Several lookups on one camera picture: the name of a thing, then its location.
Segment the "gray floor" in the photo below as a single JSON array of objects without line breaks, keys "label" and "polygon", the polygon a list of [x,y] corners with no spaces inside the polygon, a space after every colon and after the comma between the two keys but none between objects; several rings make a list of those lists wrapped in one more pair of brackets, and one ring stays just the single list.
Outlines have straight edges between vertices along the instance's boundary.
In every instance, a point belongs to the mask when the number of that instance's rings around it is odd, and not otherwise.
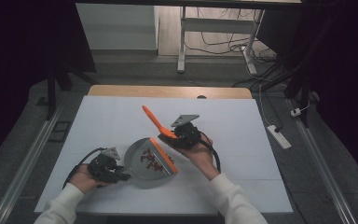
[{"label": "gray floor", "polygon": [[[100,51],[94,51],[93,56],[98,73],[89,75],[103,84],[231,87],[239,80],[250,78],[243,65],[243,58],[236,54],[213,58],[205,57],[205,55],[202,57],[190,55],[186,58],[186,72],[182,75],[176,72],[177,58],[175,56]],[[256,68],[259,72],[263,72],[269,66],[268,63],[257,64]],[[71,91],[62,92],[57,89],[59,101],[65,99],[58,122],[74,120],[82,97],[90,89],[90,84],[82,79],[75,76],[71,76],[71,79],[75,84]],[[246,88],[252,83],[243,83],[237,87]],[[342,223],[333,199],[326,190],[319,171],[299,133],[296,121],[289,115],[291,107],[288,100],[283,97],[283,89],[282,85],[270,89],[267,92],[268,97],[263,93],[261,102],[266,120],[276,125],[282,123],[284,125],[282,133],[293,146],[290,150],[282,150],[272,138],[269,139],[295,212],[293,214],[265,214],[265,217],[268,223],[272,224]],[[254,92],[253,96],[261,105],[258,92]],[[0,147],[0,201],[45,122],[47,107],[40,104],[44,101],[43,98],[47,98],[46,81],[38,83],[30,89],[27,106],[12,132]],[[315,111],[316,104],[316,101],[311,101],[309,108],[310,130],[358,222],[358,165],[348,150],[321,120]],[[7,223],[33,223],[36,219],[37,214],[33,212],[34,207],[59,156],[63,142],[57,140],[62,137],[62,133],[49,135],[49,141],[44,145],[36,166],[21,192],[20,198],[14,205]],[[76,223],[105,223],[106,220],[107,217],[79,214]],[[118,217],[114,221],[115,223],[133,223],[133,221],[140,222],[141,220],[131,221],[124,217]]]}]

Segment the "power strip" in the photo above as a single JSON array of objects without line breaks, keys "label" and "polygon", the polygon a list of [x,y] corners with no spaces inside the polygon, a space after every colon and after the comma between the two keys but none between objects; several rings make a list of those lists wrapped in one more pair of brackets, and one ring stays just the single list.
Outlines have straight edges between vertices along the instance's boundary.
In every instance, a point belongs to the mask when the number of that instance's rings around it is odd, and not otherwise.
[{"label": "power strip", "polygon": [[267,127],[267,130],[269,133],[275,138],[275,140],[278,142],[278,144],[281,146],[282,149],[287,149],[291,147],[290,143],[286,140],[286,138],[280,133],[275,133],[275,125],[270,125]]}]

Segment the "white sleeve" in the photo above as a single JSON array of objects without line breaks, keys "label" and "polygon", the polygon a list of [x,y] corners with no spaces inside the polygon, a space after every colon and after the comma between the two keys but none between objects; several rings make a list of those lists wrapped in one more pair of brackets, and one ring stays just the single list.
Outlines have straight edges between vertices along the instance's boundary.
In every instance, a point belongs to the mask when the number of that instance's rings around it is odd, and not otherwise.
[{"label": "white sleeve", "polygon": [[46,203],[45,211],[36,219],[36,224],[74,223],[75,209],[83,199],[84,193],[72,184],[66,184],[61,193]]},{"label": "white sleeve", "polygon": [[226,224],[266,224],[267,221],[251,204],[241,186],[234,185],[225,174],[209,184],[215,196],[214,206],[225,217]]}]

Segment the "floor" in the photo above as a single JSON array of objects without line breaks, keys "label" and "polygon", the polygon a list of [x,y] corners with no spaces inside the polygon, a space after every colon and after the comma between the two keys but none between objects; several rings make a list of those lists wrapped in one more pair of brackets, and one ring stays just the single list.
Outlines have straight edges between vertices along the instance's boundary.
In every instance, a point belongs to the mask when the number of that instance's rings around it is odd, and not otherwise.
[{"label": "floor", "polygon": [[[160,15],[172,16],[173,20],[177,20],[178,9],[178,7],[166,7],[165,10],[160,11]],[[203,9],[202,13],[208,15],[207,10]],[[223,9],[211,12],[211,15],[215,17],[222,14],[224,14]],[[178,25],[168,25],[168,23],[160,24],[159,56],[148,53],[134,55],[126,52],[111,52],[106,54],[95,51],[93,57],[98,73],[89,75],[103,84],[121,85],[232,87],[234,83],[243,81],[236,87],[249,88],[255,83],[255,80],[247,75],[243,58],[238,52],[212,57],[205,52],[188,50],[186,54],[190,57],[186,59],[186,72],[178,75],[176,72],[178,35],[164,37],[170,33],[174,34],[174,31],[166,33],[164,29],[173,28],[177,32],[178,27]],[[205,46],[200,34],[192,35],[195,37],[191,37],[190,34],[186,36],[186,43],[192,47],[216,50],[216,52],[228,49],[227,45]],[[210,35],[207,38],[210,42],[227,41],[225,34],[220,34],[216,38]],[[260,44],[258,48],[255,49],[257,53],[265,47]],[[270,66],[271,63],[258,63],[256,68],[258,71],[264,72]],[[60,124],[71,123],[74,120],[81,100],[90,88],[89,83],[76,76],[71,75],[71,79],[74,82],[71,91],[61,91],[57,88],[59,108],[62,109],[57,117],[57,122]],[[282,124],[284,126],[282,134],[293,146],[290,150],[282,150],[274,139],[268,136],[295,212],[293,214],[264,214],[264,216],[270,224],[345,223],[339,216],[335,199],[327,190],[321,173],[311,156],[310,149],[301,135],[297,120],[289,115],[290,109],[298,101],[296,99],[288,100],[283,96],[282,90],[284,90],[285,84],[262,94],[257,91],[253,92],[266,126],[268,123]],[[27,106],[0,148],[0,202],[9,188],[13,176],[18,173],[22,160],[26,157],[29,149],[33,147],[39,131],[46,124],[46,98],[46,81],[38,83],[30,89]],[[358,166],[348,150],[319,117],[315,110],[316,105],[317,100],[311,99],[310,131],[358,223]],[[37,217],[37,214],[33,212],[34,207],[60,154],[64,142],[61,140],[62,138],[64,139],[62,133],[48,134],[48,139],[43,145],[43,150],[38,156],[34,169],[29,174],[28,181],[19,192],[19,197],[13,204],[12,210],[9,211],[7,223],[33,223]],[[110,220],[112,219],[108,217],[79,214],[76,223],[106,223]],[[116,223],[133,223],[126,218],[114,221]]]}]

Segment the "person's right hand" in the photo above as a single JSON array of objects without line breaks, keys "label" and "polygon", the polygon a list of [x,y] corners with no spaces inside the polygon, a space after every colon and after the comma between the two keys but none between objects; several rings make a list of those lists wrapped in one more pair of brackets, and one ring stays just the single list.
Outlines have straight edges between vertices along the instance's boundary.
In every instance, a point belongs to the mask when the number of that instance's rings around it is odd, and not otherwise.
[{"label": "person's right hand", "polygon": [[[212,145],[213,140],[206,136],[204,133],[201,134],[201,140],[207,144]],[[213,155],[210,149],[201,143],[197,143],[190,149],[174,148],[175,150],[182,153],[184,156],[190,159],[190,161],[200,169],[200,171],[209,179],[212,180],[217,177],[220,173],[213,165]]]}]

